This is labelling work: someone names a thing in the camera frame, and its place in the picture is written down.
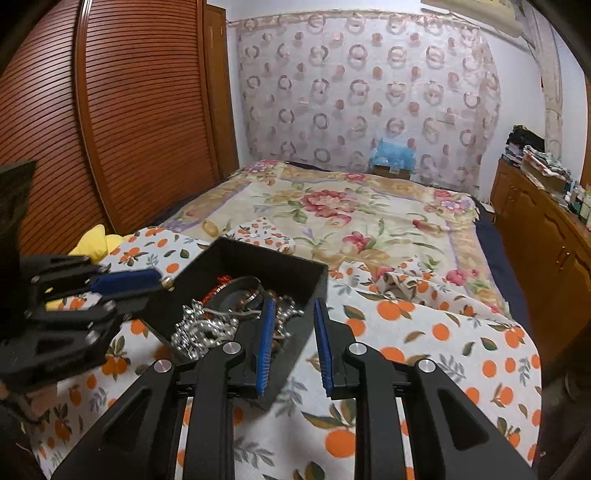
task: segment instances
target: sheer curtain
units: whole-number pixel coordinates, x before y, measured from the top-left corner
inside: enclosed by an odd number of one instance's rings
[[[523,12],[530,28],[535,51],[534,58],[540,66],[544,86],[546,122],[545,150],[557,157],[562,154],[562,78],[560,61],[550,23],[529,3],[522,3]]]
[[[477,27],[433,15],[323,11],[236,28],[255,158],[366,171],[383,139],[414,151],[413,180],[478,192],[501,90]]]

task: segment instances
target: cardboard box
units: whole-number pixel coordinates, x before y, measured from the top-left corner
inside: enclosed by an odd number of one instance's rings
[[[387,179],[410,180],[410,170],[406,170],[405,168],[399,168],[397,170],[398,172],[394,171],[394,169],[390,169],[390,167],[376,165],[373,168],[372,173],[374,175],[379,175],[380,177],[386,177]]]
[[[328,267],[220,237],[174,279],[172,292],[163,292],[162,296],[150,300],[142,320],[161,341],[170,344],[175,324],[183,319],[183,305],[190,305],[191,299],[202,299],[217,286],[217,278],[222,275],[233,278],[253,275],[261,281],[264,289],[275,290],[280,296],[291,296],[296,305],[304,310],[304,316],[292,317],[285,324],[292,337],[273,355],[265,395],[256,401],[257,405],[268,410],[312,333],[314,299],[321,297],[326,301]],[[180,354],[178,356],[180,362],[190,361]]]

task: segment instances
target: white wall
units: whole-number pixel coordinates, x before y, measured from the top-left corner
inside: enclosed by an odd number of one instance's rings
[[[283,12],[312,11],[320,9],[383,9],[407,13],[421,13],[425,5],[420,0],[297,0],[285,2],[281,0],[209,0],[209,3],[226,9],[229,21],[249,17],[274,15]],[[491,139],[480,166],[480,197],[488,199],[495,179],[499,156],[505,149],[507,136],[513,125],[525,125],[539,136],[544,136],[545,107],[541,88],[538,66],[533,59],[523,38],[507,39],[504,35],[484,33],[493,58],[495,59],[499,81],[501,83],[501,110],[495,136]],[[236,128],[236,144],[240,164],[252,161],[248,151],[243,120],[241,89],[239,84],[238,56],[236,55],[238,36],[234,28],[228,29],[228,52],[230,88],[232,90],[232,107]],[[563,65],[564,108],[567,112],[563,118],[563,156],[569,156],[568,167],[580,175],[586,145],[587,109],[586,90],[582,71],[572,53],[562,42],[559,44],[561,65]]]
[[[580,179],[587,145],[585,75],[556,30],[554,41],[562,73],[562,163],[570,168],[573,178]]]

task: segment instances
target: wooden door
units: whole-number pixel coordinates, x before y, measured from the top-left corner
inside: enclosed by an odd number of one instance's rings
[[[219,178],[205,86],[202,0],[83,0],[80,111],[119,233]]]
[[[230,75],[228,71],[228,39],[226,11],[205,7],[205,71],[207,95],[212,116],[213,142],[222,177],[238,169],[238,151],[234,133]]]
[[[0,77],[0,164],[37,160],[20,232],[27,255],[67,253],[87,230],[109,225],[77,123],[72,52],[79,4],[63,0],[40,19]]]
[[[591,320],[591,258],[582,248],[567,251],[553,294],[532,321],[543,362],[552,362]]]

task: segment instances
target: pink flower pattern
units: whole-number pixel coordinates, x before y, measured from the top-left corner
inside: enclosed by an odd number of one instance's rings
[[[367,179],[367,175],[362,173],[346,173],[345,178],[349,181],[365,181]]]
[[[347,197],[345,192],[336,192],[334,190],[321,190],[319,192],[310,192],[304,195],[300,200],[302,206],[307,212],[314,212],[317,217],[335,217],[341,215],[347,217],[346,223],[351,221],[349,215],[341,212],[352,213],[355,211],[355,200]]]
[[[357,247],[357,250],[359,252],[362,252],[363,250],[365,250],[365,247],[368,246],[368,243],[371,242],[371,237],[370,236],[363,236],[363,234],[361,232],[358,232],[356,230],[354,232],[351,232],[351,235],[348,235],[343,238],[343,243],[347,243],[347,242],[354,244],[354,246]]]
[[[466,277],[459,270],[450,270],[447,272],[446,279],[452,282],[454,285],[461,287],[466,283]]]

